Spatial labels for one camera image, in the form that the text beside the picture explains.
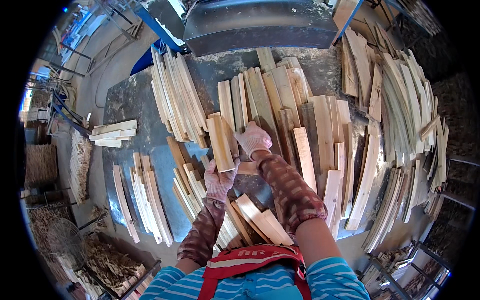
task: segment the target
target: knit work glove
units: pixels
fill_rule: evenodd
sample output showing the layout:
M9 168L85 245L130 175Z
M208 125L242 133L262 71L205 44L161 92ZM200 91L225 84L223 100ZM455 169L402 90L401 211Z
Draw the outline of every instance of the knit work glove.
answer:
M257 150L265 150L270 153L270 147L272 144L272 138L266 133L265 130L258 127L254 121L248 123L245 133L235 133L235 138L239 141L240 146L245 150L248 157L252 159L252 153Z
M212 159L204 174L207 198L215 199L222 203L227 200L227 192L233 187L233 181L239 170L240 159L234 160L235 169L219 173L216 169L216 161Z

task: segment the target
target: person's right hand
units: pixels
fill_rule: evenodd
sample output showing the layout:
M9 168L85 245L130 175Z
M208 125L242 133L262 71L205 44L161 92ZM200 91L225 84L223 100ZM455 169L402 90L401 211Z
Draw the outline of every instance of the person's right hand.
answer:
M248 123L245 133L235 133L235 138L239 141L240 146L245 150L248 157L252 158L252 153L258 150L264 150L272 153L270 147L272 144L272 138L262 128L258 127L254 121Z

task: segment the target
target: worker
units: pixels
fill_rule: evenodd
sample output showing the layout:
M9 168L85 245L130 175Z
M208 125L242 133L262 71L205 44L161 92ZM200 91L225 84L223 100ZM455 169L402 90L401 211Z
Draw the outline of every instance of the worker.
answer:
M297 246L253 245L212 258L235 169L205 171L204 207L178 249L175 267L162 268L141 299L365 299L365 286L348 266L325 223L327 209L301 175L271 153L270 136L255 122L235 137L283 208L283 228Z

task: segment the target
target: red apron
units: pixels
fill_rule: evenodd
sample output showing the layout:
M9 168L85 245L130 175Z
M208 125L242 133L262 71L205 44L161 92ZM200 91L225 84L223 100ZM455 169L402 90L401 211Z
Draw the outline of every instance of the red apron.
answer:
M310 288L305 280L305 264L299 248L272 245L255 245L223 251L218 257L209 260L198 299L210 300L213 298L220 279L254 271L279 260L291 263L295 270L295 285L304 300L311 300Z

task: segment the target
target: blue striped shirt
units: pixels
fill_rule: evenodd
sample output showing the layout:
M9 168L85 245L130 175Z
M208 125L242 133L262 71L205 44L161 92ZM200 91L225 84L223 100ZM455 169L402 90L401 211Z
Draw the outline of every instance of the blue striped shirt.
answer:
M204 270L205 268L200 268L185 275L174 267L163 268L145 290L141 300L197 299L204 282ZM219 280L215 298L252 299L263 293L293 286L294 276L295 271L289 266L268 265L240 276ZM340 257L325 258L313 263L307 270L307 283L312 292L312 300L370 299L365 286Z

